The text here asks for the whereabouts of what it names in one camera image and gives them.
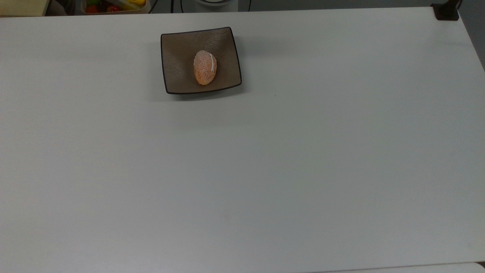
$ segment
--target brown plate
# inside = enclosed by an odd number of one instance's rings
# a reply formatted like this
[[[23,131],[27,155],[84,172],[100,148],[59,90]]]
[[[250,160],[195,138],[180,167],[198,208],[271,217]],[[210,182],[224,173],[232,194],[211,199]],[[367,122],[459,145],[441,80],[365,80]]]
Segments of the brown plate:
[[[230,27],[162,34],[162,68],[169,94],[194,94],[228,89],[241,84],[236,42]],[[205,50],[217,60],[214,80],[200,85],[194,76],[195,54]]]

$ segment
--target bread roll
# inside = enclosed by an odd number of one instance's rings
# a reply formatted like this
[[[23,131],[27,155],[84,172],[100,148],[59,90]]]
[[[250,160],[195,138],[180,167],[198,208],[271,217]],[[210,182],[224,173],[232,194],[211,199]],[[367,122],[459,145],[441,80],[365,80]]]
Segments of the bread roll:
[[[201,50],[194,58],[195,79],[201,85],[208,85],[215,77],[217,61],[211,53]]]

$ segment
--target black cable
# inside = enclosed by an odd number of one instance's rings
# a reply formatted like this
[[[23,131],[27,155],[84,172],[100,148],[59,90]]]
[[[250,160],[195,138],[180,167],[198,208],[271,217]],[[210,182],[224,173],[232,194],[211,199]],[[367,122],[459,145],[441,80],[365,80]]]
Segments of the black cable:
[[[155,0],[155,3],[153,3],[153,6],[152,8],[150,9],[150,11],[148,12],[148,14],[150,14],[152,11],[153,11],[153,8],[155,7],[155,5],[157,4],[158,0]]]

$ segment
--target white object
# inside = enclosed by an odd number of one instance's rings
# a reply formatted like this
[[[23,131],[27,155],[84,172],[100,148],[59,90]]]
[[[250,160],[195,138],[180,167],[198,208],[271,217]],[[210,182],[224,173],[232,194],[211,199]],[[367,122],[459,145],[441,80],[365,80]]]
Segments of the white object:
[[[239,0],[194,0],[196,12],[237,12]]]
[[[0,21],[4,272],[485,259],[485,73],[461,20],[395,8]],[[166,94],[160,34],[224,26],[242,85]]]

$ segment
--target tomato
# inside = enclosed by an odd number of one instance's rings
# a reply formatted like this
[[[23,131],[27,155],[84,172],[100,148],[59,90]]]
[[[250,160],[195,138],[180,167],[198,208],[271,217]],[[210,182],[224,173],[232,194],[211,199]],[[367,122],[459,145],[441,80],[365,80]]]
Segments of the tomato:
[[[111,6],[106,8],[106,12],[117,12],[117,11],[121,11],[121,9],[120,9],[120,7],[115,6],[115,5],[111,5]]]
[[[96,5],[91,5],[86,8],[86,13],[99,13],[99,9]]]

